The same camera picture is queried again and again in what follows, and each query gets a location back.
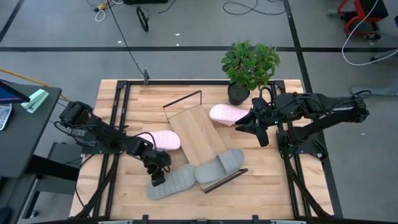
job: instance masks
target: gray slipper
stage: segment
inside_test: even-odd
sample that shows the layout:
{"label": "gray slipper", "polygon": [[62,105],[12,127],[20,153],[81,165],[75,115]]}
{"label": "gray slipper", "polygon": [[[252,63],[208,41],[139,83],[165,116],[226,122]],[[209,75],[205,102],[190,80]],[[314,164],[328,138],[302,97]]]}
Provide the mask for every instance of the gray slipper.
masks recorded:
{"label": "gray slipper", "polygon": [[149,182],[147,197],[157,200],[187,190],[196,182],[194,174],[196,168],[191,164],[181,166],[165,175],[165,182],[156,187],[152,186],[152,182]]}
{"label": "gray slipper", "polygon": [[195,170],[195,178],[200,184],[223,179],[239,170],[243,165],[244,154],[240,149],[231,149],[217,155],[210,162]]}

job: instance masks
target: potted plant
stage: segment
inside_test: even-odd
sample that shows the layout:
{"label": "potted plant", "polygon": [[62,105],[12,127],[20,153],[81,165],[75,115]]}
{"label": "potted plant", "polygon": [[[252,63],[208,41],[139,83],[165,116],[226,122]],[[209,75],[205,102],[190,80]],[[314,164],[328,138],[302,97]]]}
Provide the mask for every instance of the potted plant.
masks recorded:
{"label": "potted plant", "polygon": [[253,48],[248,40],[232,44],[225,56],[221,61],[222,69],[230,79],[229,102],[235,106],[243,103],[251,90],[266,85],[280,64],[275,47],[256,44]]}

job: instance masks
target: red machine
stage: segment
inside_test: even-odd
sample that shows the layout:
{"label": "red machine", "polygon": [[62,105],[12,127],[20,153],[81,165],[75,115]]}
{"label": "red machine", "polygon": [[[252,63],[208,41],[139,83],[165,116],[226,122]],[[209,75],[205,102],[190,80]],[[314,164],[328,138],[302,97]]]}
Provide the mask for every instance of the red machine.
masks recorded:
{"label": "red machine", "polygon": [[366,18],[366,20],[354,31],[353,35],[363,35],[367,39],[378,40],[381,36],[378,34],[379,26],[376,22],[386,18],[388,12],[383,0],[354,0],[355,11],[342,11],[343,6],[348,0],[343,0],[337,9],[337,13],[341,19],[346,21],[344,32],[350,35],[351,31],[371,12],[372,13]]}

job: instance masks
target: black desk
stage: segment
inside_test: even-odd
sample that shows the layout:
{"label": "black desk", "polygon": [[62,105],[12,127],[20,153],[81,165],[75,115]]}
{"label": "black desk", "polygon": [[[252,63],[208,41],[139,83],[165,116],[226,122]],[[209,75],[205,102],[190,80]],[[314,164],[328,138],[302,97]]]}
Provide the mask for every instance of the black desk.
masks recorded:
{"label": "black desk", "polygon": [[33,114],[28,113],[20,104],[13,104],[14,115],[5,130],[0,131],[0,208],[10,208],[12,212],[9,223],[16,223],[37,174],[58,177],[64,173],[78,175],[78,169],[33,155],[61,89],[18,84],[9,86],[27,96],[39,89],[50,93]]}

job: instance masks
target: pink slipper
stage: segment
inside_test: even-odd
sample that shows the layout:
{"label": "pink slipper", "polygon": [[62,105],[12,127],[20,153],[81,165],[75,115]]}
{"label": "pink slipper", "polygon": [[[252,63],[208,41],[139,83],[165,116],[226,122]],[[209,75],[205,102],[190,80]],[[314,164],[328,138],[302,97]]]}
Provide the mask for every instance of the pink slipper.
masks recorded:
{"label": "pink slipper", "polygon": [[[172,131],[149,131],[149,133],[154,136],[158,151],[177,150],[181,146],[180,138]],[[149,134],[141,134],[139,137],[153,143]]]}
{"label": "pink slipper", "polygon": [[230,105],[216,105],[210,110],[210,119],[231,126],[237,120],[247,115],[247,110],[235,108]]}

